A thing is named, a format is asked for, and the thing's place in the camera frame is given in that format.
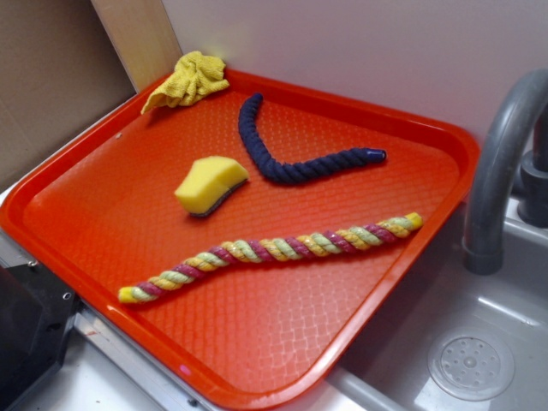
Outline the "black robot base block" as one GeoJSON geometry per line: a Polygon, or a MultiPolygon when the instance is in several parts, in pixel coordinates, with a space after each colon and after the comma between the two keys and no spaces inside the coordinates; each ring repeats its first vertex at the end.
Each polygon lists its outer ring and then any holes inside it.
{"type": "Polygon", "coordinates": [[[79,299],[40,263],[1,269],[1,409],[62,367],[79,299]]]}

